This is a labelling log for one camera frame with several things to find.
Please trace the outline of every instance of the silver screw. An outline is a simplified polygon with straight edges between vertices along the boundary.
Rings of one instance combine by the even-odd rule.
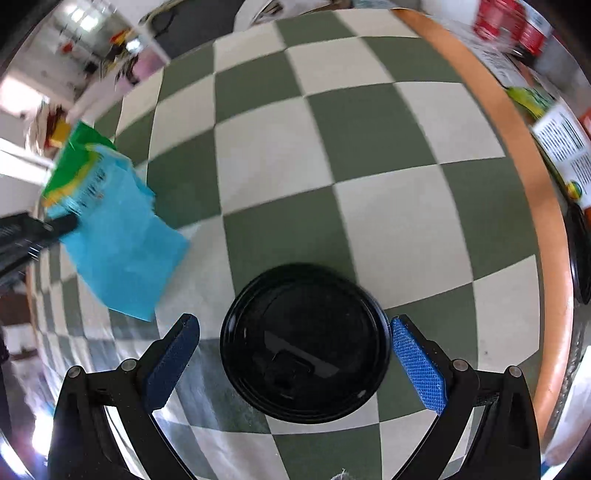
[[[76,365],[68,370],[68,377],[76,378],[78,375],[80,375],[81,371],[82,370],[80,369],[80,367]]]
[[[509,367],[509,373],[514,377],[519,378],[521,376],[521,368],[515,367],[514,365]]]
[[[133,358],[128,358],[121,363],[121,370],[124,372],[131,372],[137,364],[138,363]]]
[[[468,370],[468,362],[459,358],[453,361],[453,368],[460,372],[465,372],[466,370]]]

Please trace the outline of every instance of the orange border strip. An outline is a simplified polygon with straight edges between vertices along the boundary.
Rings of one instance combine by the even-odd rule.
[[[428,41],[462,77],[503,139],[525,189],[540,247],[544,282],[544,343],[534,396],[540,438],[558,399],[570,350],[573,283],[560,206],[540,153],[521,115],[488,69],[456,37],[425,15],[392,13]]]

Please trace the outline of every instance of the checkered tablecloth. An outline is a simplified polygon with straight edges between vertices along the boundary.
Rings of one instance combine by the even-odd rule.
[[[201,343],[155,416],[198,478],[392,478],[434,419],[396,359],[363,407],[314,426],[266,417],[226,379],[228,307],[288,262],[334,268],[451,358],[520,365],[535,388],[543,292],[522,184],[460,77],[393,13],[322,12],[220,38],[143,82],[95,128],[191,247],[152,323],[101,305],[63,247],[41,257],[38,340],[56,395],[68,367],[137,358],[190,312]],[[447,473],[469,436],[470,426]]]

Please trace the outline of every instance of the table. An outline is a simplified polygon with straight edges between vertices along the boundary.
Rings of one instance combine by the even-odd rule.
[[[202,340],[154,416],[198,478],[390,479],[434,419],[395,359],[363,407],[315,426],[265,417],[223,372],[219,329],[234,296],[267,268],[305,261],[357,281],[389,315],[408,314],[451,358],[519,365],[532,393],[540,383],[543,434],[570,340],[560,209],[510,100],[439,25],[345,10],[255,27],[176,59],[95,128],[191,247],[154,322],[101,305],[62,247],[42,255],[33,310],[55,395],[71,365],[137,358],[190,312]]]

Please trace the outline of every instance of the black round lid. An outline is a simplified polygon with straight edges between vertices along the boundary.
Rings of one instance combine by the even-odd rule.
[[[234,300],[222,364],[253,407],[295,423],[337,420],[363,405],[388,368],[388,319],[362,288],[322,267],[273,268]]]

